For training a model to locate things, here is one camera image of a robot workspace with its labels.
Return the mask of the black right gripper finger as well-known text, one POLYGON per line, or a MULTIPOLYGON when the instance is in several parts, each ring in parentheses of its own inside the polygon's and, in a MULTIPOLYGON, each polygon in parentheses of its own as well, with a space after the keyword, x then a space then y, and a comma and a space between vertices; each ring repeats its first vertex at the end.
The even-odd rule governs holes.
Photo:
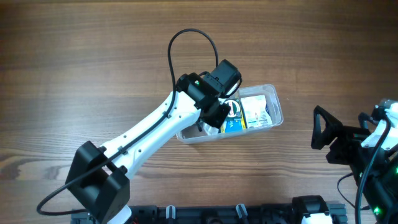
POLYGON ((321 106, 317 105, 313 111, 312 149, 322 149, 329 145, 343 129, 343 124, 321 106), (320 118, 325 120, 325 128, 321 130, 320 118))
POLYGON ((368 123, 373 124, 373 120, 370 117, 370 115, 363 113, 363 112, 361 112, 358 115, 358 121, 359 121, 360 127, 363 129, 369 129, 368 123))

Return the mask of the white lotion bottle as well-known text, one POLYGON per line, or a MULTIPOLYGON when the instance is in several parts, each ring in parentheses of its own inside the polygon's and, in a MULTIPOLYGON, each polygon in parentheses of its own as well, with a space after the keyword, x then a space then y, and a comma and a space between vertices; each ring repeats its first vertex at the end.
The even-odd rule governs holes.
POLYGON ((214 128, 207 123, 203 123, 203 130, 206 132, 208 136, 216 135, 220 133, 219 128, 214 128))

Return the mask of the blue yellow cough drops bag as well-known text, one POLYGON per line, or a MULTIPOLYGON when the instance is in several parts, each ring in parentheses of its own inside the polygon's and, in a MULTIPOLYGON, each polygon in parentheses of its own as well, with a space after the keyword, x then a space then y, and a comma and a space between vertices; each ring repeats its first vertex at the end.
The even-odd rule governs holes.
POLYGON ((221 126, 221 133, 232 133, 246 129, 246 124, 243 119, 226 120, 221 126))

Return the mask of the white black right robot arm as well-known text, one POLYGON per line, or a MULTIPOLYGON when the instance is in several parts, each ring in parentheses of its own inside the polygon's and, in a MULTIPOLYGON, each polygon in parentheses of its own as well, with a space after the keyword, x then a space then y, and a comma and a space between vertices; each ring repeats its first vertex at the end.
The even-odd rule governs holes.
POLYGON ((397 223, 397 101, 382 100, 359 126, 345 126, 321 106, 313 110, 312 149, 329 146, 330 164, 349 166, 357 185, 355 222, 365 199, 377 223, 397 223))

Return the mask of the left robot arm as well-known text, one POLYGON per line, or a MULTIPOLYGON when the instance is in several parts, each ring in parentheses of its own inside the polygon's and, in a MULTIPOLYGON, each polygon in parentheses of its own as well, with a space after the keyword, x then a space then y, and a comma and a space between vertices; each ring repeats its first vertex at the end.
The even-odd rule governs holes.
POLYGON ((125 223, 132 212, 130 181, 169 139, 202 121, 220 128, 230 111, 221 99, 232 95, 242 76, 222 60, 212 72, 182 75, 168 98, 133 128, 96 147, 87 141, 76 151, 68 190, 98 223, 125 223))

